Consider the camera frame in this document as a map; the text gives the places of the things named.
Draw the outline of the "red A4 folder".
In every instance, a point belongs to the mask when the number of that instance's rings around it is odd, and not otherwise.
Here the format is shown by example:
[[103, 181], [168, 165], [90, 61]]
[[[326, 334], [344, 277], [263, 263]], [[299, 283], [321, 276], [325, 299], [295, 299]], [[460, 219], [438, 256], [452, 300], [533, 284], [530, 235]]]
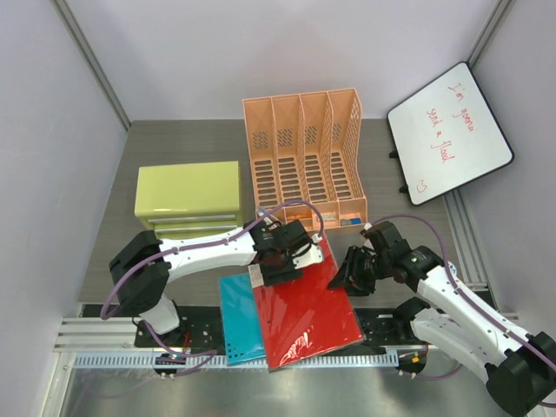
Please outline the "red A4 folder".
[[324, 238], [324, 260], [302, 270], [300, 279], [266, 287], [261, 268], [248, 268], [256, 313], [271, 371], [364, 341], [365, 336], [344, 289], [329, 289], [338, 272]]

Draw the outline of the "blue and grey marker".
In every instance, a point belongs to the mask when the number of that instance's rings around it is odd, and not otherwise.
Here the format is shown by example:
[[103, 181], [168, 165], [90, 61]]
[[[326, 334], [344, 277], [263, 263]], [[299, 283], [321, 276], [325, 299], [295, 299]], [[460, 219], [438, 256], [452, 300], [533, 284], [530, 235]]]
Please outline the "blue and grey marker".
[[361, 224], [361, 218], [341, 219], [341, 226]]

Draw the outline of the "teal A4 folder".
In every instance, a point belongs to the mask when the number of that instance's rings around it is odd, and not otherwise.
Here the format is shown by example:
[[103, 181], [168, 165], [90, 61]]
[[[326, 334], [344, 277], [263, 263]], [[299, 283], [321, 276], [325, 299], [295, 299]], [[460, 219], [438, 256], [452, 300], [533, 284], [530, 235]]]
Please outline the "teal A4 folder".
[[266, 351], [249, 274], [221, 278], [219, 289], [227, 364], [233, 367], [264, 359]]

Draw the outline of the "green metal drawer cabinet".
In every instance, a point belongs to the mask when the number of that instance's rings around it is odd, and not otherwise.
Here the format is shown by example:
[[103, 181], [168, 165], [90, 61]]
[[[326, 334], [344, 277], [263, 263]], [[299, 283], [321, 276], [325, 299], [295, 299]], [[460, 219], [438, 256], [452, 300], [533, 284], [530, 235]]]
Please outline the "green metal drawer cabinet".
[[220, 234], [243, 224], [238, 161], [138, 169], [135, 216], [161, 238]]

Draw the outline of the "orange plastic file organizer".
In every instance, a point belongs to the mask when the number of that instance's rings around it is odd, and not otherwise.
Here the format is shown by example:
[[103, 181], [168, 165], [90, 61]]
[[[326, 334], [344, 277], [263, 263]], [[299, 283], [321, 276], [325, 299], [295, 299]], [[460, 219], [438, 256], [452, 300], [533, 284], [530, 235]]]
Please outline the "orange plastic file organizer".
[[[255, 205], [275, 217], [311, 215], [306, 229], [367, 222], [358, 173], [361, 101], [355, 89], [265, 96], [242, 102]], [[335, 213], [325, 222], [323, 213]]]

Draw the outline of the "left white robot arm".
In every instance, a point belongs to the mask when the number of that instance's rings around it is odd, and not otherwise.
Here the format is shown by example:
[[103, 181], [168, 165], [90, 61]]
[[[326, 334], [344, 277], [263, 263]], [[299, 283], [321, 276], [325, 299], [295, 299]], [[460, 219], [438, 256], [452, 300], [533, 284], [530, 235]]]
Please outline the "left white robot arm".
[[299, 221], [267, 225], [254, 221], [219, 235], [162, 239], [152, 230], [136, 235], [112, 261], [110, 298], [118, 306], [101, 310], [106, 320], [116, 312], [142, 317], [165, 346], [178, 345], [185, 326], [165, 294], [173, 281], [187, 275], [230, 266], [254, 265], [266, 287], [303, 277], [302, 270], [324, 261], [324, 234], [309, 234]]

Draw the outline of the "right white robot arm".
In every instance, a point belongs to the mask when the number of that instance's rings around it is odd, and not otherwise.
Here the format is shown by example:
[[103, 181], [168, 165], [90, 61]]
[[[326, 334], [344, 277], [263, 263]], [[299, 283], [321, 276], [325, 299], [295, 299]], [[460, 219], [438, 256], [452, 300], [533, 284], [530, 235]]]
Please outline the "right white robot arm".
[[555, 390], [555, 340], [532, 334], [483, 301], [426, 246], [411, 248], [391, 222], [366, 224], [329, 288], [366, 296], [392, 278], [415, 294], [394, 310], [397, 340], [436, 346], [473, 372], [494, 402], [525, 416]]

